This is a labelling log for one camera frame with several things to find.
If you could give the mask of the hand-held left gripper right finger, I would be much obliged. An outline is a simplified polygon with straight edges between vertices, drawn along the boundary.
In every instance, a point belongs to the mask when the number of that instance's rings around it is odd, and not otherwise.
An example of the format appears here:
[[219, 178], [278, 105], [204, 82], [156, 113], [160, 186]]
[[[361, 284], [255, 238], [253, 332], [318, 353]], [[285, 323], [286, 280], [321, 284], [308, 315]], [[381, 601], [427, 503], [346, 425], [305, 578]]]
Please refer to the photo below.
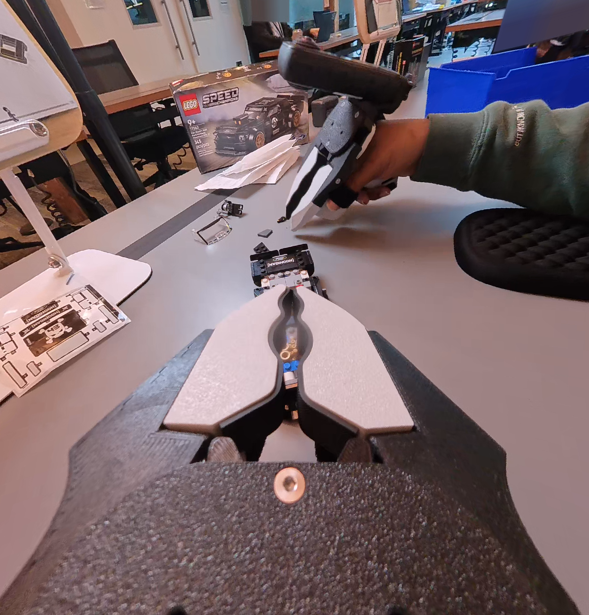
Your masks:
[[315, 292], [293, 291], [301, 328], [298, 411], [303, 432], [341, 452], [355, 437], [409, 433], [414, 421], [370, 333], [350, 313]]

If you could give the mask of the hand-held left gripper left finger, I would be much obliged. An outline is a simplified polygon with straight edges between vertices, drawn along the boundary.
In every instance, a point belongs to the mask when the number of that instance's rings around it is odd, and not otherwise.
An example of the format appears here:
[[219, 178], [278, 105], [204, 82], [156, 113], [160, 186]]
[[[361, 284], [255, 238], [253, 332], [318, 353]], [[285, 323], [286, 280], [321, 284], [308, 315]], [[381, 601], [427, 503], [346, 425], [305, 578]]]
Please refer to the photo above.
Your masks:
[[262, 450], [285, 413], [277, 346], [290, 316], [289, 293], [277, 286], [216, 326], [163, 420], [166, 429], [225, 436], [239, 450]]

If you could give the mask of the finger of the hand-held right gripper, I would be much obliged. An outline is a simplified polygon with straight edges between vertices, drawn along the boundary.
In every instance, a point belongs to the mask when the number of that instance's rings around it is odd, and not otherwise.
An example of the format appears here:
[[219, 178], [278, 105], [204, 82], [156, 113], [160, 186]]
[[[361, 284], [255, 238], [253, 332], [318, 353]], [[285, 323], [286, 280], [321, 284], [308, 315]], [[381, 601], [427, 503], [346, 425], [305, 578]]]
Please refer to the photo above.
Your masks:
[[329, 163], [327, 156], [320, 153], [319, 147], [312, 145], [301, 164], [288, 195], [285, 218], [300, 221], [306, 207], [313, 204], [329, 177]]
[[292, 216], [291, 230], [297, 232], [315, 216], [330, 220], [341, 216], [340, 211], [333, 211], [326, 206], [328, 201], [336, 204], [339, 210], [348, 208], [357, 198], [358, 192], [348, 187], [347, 181], [353, 173], [359, 155], [359, 144], [352, 143], [342, 154], [332, 155], [327, 153], [320, 145], [319, 151], [327, 156], [329, 163], [329, 177], [318, 193], [313, 204], [306, 207], [300, 221], [295, 221]]

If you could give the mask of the lego car model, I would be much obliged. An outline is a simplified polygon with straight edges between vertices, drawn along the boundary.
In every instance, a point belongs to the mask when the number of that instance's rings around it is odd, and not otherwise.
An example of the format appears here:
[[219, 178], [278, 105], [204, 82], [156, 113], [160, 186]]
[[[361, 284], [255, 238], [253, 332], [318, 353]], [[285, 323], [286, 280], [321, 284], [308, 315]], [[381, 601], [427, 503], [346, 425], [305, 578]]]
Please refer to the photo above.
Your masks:
[[[315, 265], [306, 243], [280, 250], [250, 256], [250, 269], [254, 283], [253, 295], [261, 296], [278, 287], [305, 287], [316, 294], [328, 298], [327, 290], [322, 288], [320, 278], [315, 275]], [[283, 333], [283, 346], [280, 350], [283, 364], [283, 387], [285, 389], [284, 419], [298, 421], [298, 368], [301, 351], [298, 344], [298, 326], [291, 312]]]

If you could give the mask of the blue plastic bin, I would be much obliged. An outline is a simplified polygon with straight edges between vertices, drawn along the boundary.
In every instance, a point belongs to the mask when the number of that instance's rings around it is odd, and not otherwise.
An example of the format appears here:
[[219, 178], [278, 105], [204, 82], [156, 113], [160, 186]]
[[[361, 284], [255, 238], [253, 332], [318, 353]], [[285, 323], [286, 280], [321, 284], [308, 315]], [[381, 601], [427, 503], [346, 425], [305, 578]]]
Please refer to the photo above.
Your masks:
[[589, 54], [536, 64], [525, 48], [430, 68], [425, 115], [542, 100], [553, 110], [589, 102]]

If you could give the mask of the lego instruction booklet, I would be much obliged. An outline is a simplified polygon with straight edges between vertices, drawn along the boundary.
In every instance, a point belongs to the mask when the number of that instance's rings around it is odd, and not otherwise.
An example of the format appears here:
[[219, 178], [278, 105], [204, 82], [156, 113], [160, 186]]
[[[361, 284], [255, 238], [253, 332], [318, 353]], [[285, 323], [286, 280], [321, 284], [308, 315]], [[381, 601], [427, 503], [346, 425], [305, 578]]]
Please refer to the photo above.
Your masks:
[[59, 70], [0, 1], [0, 128], [80, 108]]

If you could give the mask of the clear lego windshield piece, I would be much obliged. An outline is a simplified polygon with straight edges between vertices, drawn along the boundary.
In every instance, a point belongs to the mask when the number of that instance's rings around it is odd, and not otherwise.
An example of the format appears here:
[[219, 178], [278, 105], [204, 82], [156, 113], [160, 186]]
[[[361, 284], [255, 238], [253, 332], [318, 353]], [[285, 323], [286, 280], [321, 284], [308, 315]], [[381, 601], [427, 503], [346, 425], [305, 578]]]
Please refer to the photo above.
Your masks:
[[223, 240], [232, 232], [232, 227], [225, 216], [216, 216], [209, 224], [192, 229], [194, 240], [209, 246]]

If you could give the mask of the lego set box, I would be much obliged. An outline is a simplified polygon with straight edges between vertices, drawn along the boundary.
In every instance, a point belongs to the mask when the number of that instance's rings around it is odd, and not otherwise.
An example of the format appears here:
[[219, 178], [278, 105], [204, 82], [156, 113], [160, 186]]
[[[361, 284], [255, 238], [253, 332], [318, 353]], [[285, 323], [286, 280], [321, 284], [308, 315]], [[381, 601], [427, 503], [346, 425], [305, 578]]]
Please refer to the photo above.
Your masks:
[[308, 93], [278, 72], [277, 58], [170, 83], [200, 173], [229, 167], [288, 135], [309, 142]]

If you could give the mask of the lego sticker sheet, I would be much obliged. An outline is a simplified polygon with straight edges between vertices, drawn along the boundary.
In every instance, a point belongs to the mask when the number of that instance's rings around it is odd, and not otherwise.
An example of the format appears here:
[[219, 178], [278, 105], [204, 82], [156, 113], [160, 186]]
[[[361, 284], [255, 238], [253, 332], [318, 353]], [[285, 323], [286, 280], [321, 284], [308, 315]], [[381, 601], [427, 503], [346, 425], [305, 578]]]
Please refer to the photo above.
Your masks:
[[0, 325], [0, 381], [16, 397], [130, 319], [87, 284]]

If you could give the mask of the crumpled white paper bag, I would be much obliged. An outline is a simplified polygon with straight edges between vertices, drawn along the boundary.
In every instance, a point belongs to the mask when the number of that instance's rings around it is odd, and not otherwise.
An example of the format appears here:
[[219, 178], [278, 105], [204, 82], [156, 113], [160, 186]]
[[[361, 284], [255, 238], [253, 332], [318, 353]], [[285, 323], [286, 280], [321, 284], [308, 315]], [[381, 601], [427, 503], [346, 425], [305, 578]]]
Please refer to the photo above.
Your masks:
[[299, 159], [301, 145], [307, 135], [283, 135], [257, 151], [244, 156], [195, 190], [211, 192], [236, 190], [252, 184], [275, 184]]

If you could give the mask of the black office chair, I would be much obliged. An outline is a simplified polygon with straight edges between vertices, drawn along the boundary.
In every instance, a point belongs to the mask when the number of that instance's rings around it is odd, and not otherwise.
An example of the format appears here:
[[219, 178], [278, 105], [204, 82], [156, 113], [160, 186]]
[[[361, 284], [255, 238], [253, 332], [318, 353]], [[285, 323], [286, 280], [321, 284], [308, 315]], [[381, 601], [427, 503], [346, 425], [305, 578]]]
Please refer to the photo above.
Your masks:
[[[99, 95], [138, 86], [114, 40], [73, 49], [73, 54]], [[181, 165], [190, 143], [184, 127], [175, 121], [177, 112], [171, 97], [108, 112], [111, 125], [135, 169], [142, 171], [149, 164], [157, 168], [143, 181], [145, 187], [157, 188], [186, 173]]]

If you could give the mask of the black metal pole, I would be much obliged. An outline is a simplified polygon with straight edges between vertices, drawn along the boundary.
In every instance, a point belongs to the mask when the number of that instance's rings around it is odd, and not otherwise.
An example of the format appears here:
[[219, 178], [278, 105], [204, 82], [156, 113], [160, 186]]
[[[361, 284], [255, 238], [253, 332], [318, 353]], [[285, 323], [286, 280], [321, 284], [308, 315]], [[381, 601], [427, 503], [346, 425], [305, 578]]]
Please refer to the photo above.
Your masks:
[[8, 1], [9, 7], [36, 39], [71, 86], [84, 124], [131, 200], [146, 194], [108, 113], [91, 87], [46, 1]]

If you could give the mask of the white stand rod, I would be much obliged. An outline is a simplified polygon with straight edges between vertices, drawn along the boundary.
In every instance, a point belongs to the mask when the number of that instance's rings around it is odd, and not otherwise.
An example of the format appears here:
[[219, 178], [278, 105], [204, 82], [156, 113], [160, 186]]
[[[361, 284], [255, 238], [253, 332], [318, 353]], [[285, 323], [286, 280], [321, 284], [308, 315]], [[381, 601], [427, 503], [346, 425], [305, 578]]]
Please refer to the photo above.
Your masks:
[[70, 276], [74, 274], [74, 270], [70, 266], [63, 250], [61, 250], [56, 238], [44, 221], [41, 212], [36, 207], [22, 181], [11, 168], [1, 171], [0, 178], [44, 244], [48, 254], [49, 267], [52, 268], [58, 276]]

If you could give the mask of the wooden stand board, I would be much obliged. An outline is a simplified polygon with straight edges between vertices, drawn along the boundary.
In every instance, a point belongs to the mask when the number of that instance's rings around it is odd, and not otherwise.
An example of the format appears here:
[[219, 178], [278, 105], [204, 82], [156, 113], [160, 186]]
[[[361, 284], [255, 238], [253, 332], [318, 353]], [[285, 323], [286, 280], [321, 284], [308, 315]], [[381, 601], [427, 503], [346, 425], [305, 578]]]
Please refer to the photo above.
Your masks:
[[86, 139], [80, 108], [0, 128], [0, 172]]

